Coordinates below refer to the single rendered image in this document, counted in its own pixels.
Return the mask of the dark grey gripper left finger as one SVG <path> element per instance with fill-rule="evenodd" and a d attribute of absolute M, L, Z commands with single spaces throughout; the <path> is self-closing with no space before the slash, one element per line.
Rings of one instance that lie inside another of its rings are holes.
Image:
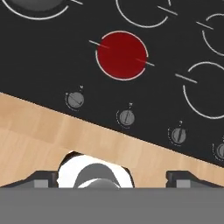
<path fill-rule="evenodd" d="M 3 188 L 57 188 L 57 171 L 35 171 L 25 179 L 3 185 Z"/>

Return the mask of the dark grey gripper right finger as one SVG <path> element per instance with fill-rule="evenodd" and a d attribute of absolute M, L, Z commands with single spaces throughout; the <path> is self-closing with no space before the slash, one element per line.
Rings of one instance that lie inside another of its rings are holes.
<path fill-rule="evenodd" d="M 165 186 L 167 188 L 221 188 L 221 185 L 199 179 L 189 171 L 167 171 L 165 176 L 167 179 Z"/>

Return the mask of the grey hob knob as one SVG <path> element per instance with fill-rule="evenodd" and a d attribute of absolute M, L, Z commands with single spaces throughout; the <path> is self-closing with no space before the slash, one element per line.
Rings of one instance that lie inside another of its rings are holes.
<path fill-rule="evenodd" d="M 186 140 L 186 130 L 182 128 L 176 128 L 171 133 L 171 140 L 175 144 L 182 144 Z"/>
<path fill-rule="evenodd" d="M 124 126 L 130 126 L 135 121 L 135 115 L 130 109 L 126 109 L 119 115 L 119 121 Z"/>
<path fill-rule="evenodd" d="M 68 95 L 67 102 L 72 108 L 78 109 L 84 103 L 84 96 L 80 92 L 70 93 Z"/>
<path fill-rule="evenodd" d="M 224 159 L 224 143 L 221 143 L 217 148 L 216 148 L 216 155 L 220 159 Z"/>

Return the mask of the white and black round object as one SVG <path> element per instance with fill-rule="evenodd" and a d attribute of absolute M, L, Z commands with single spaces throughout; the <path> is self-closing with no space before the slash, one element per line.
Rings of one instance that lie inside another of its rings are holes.
<path fill-rule="evenodd" d="M 59 188 L 134 188 L 128 168 L 69 151 L 58 169 Z"/>

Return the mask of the black glass hob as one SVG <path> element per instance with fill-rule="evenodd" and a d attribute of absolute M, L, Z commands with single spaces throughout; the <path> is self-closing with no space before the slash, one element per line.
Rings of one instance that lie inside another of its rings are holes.
<path fill-rule="evenodd" d="M 0 0 L 0 92 L 224 168 L 224 0 Z"/>

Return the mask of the dark grey pan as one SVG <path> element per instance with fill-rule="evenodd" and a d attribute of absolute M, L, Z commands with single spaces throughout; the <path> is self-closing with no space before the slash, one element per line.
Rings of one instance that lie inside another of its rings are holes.
<path fill-rule="evenodd" d="M 57 6 L 62 0 L 11 0 L 15 4 L 23 5 L 29 9 L 49 9 Z"/>

